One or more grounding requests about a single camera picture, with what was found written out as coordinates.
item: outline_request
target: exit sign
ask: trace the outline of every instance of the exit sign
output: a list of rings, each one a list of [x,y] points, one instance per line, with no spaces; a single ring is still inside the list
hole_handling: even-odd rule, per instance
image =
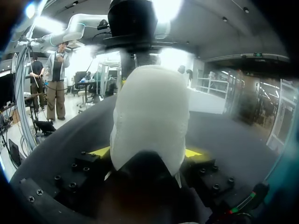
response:
[[[262,57],[263,54],[262,53],[254,53],[254,57]]]

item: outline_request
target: black shirt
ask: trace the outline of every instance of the black shirt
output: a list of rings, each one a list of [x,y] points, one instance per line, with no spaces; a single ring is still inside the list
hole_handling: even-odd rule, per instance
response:
[[[32,64],[32,69],[29,67],[29,74],[33,72],[36,75],[40,75],[43,69],[43,64],[40,61],[34,61]],[[35,83],[34,77],[30,77],[30,83]]]
[[[55,59],[54,59],[54,66],[53,66],[53,82],[59,82],[60,81],[60,71],[61,71],[61,66],[62,62],[59,62],[57,60],[57,56],[64,57],[64,53],[55,53]]]

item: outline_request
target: man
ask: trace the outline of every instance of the man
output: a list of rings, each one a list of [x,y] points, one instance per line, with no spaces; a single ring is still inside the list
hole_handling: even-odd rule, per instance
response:
[[[64,69],[70,65],[70,57],[65,52],[67,45],[68,42],[59,44],[58,50],[49,56],[46,65],[46,76],[49,81],[47,119],[52,121],[55,121],[55,98],[57,118],[65,120]]]
[[[31,76],[30,83],[31,83],[32,94],[43,93],[43,79],[41,77],[43,73],[44,73],[43,64],[37,60],[36,56],[33,56],[33,63],[29,68],[29,75]],[[43,94],[39,96],[39,102],[43,110],[44,109]],[[35,112],[38,112],[37,97],[34,97],[34,106],[35,106]]]
[[[185,70],[186,70],[186,67],[184,65],[181,65],[179,68],[178,68],[178,72],[182,74],[183,78],[184,78],[184,81],[185,81],[185,84],[186,86],[188,85],[188,74],[185,73]]]
[[[189,74],[188,87],[191,87],[191,82],[192,82],[192,79],[193,79],[193,72],[192,72],[191,69],[187,69],[186,73]]]

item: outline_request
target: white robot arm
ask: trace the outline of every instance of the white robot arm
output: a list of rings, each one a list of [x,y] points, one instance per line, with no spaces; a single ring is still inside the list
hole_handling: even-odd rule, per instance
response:
[[[56,34],[48,34],[41,38],[42,43],[39,43],[40,51],[44,53],[62,42],[81,39],[85,27],[97,28],[99,23],[103,20],[105,20],[104,23],[108,24],[107,15],[73,15],[66,30]]]

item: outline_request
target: cable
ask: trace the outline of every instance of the cable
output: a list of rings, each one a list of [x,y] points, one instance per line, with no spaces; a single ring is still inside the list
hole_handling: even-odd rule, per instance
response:
[[[99,33],[99,34],[94,35],[93,38],[92,38],[92,42],[93,42],[93,39],[94,39],[96,36],[100,35],[100,34],[111,34],[111,32],[103,32],[103,33]]]

